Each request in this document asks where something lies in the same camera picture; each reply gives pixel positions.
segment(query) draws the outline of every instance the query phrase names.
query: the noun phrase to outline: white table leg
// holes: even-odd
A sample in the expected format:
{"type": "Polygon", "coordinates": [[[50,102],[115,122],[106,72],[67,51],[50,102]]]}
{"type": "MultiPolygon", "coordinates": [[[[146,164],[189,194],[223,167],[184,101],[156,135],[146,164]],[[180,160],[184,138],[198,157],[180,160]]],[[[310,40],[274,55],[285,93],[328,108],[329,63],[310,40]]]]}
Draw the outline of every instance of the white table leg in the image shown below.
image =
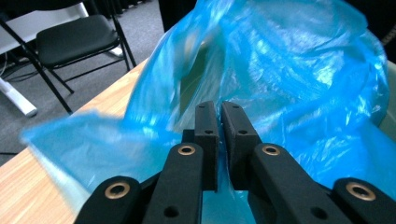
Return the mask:
{"type": "Polygon", "coordinates": [[[8,82],[0,78],[0,91],[14,103],[14,105],[26,116],[32,117],[37,114],[37,109],[22,94],[14,89],[8,82]]]}

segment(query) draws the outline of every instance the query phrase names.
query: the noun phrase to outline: folding chair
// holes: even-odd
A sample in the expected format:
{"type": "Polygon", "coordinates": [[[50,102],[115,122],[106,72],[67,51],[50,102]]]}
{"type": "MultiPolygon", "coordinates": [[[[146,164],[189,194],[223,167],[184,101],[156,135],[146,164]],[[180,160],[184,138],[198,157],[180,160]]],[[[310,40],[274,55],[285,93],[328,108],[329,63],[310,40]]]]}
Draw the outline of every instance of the folding chair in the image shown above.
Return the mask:
{"type": "MultiPolygon", "coordinates": [[[[47,74],[47,69],[57,80],[59,80],[70,93],[74,91],[66,84],[74,78],[89,74],[90,72],[109,66],[113,63],[125,61],[127,70],[130,65],[128,57],[133,66],[136,66],[134,56],[129,48],[125,34],[122,31],[115,13],[112,0],[104,0],[109,10],[114,28],[103,15],[94,15],[56,25],[39,32],[36,35],[36,49],[31,48],[24,42],[4,21],[0,25],[17,40],[26,53],[27,58],[32,62],[40,76],[46,81],[52,92],[63,105],[64,109],[72,114],[73,111],[66,103],[62,95],[57,91],[47,74]],[[72,63],[91,58],[98,54],[108,52],[117,46],[122,49],[122,59],[104,64],[88,72],[62,80],[53,70],[65,67],[72,63]]],[[[76,5],[83,0],[14,0],[0,1],[0,7],[9,10],[57,10],[76,5]]]]}

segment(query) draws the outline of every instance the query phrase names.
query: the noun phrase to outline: wooden table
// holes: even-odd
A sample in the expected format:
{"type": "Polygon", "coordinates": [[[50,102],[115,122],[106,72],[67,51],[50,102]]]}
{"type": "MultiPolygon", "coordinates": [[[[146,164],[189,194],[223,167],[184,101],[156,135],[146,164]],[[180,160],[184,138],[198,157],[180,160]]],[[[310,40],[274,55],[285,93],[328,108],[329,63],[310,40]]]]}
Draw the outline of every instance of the wooden table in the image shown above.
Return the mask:
{"type": "MultiPolygon", "coordinates": [[[[121,117],[145,64],[139,64],[79,111],[95,108],[121,117]]],[[[75,218],[29,149],[0,167],[0,223],[73,223],[75,218]]]]}

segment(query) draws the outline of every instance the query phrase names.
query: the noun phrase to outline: blue plastic bag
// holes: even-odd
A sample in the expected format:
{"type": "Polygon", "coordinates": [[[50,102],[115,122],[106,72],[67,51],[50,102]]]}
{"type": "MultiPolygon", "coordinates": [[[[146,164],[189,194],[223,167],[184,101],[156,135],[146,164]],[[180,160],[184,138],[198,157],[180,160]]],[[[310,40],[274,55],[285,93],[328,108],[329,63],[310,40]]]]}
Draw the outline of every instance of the blue plastic bag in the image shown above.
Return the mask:
{"type": "MultiPolygon", "coordinates": [[[[76,116],[23,139],[87,191],[139,181],[192,129],[204,101],[244,107],[263,142],[281,145],[319,183],[366,180],[396,199],[396,144],[377,129],[389,98],[386,56],[364,17],[337,0],[198,1],[150,57],[123,119],[76,116]]],[[[219,192],[203,223],[251,223],[220,150],[219,192]]]]}

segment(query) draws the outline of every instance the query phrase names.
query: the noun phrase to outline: chair seat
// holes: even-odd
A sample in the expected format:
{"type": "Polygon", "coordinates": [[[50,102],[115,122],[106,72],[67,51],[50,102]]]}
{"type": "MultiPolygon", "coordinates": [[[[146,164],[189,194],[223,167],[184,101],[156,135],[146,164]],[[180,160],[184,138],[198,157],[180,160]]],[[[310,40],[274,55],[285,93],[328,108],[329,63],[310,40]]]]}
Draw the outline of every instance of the chair seat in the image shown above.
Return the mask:
{"type": "Polygon", "coordinates": [[[40,62],[48,68],[56,68],[115,48],[120,41],[107,19],[95,15],[41,31],[36,43],[40,62]]]}

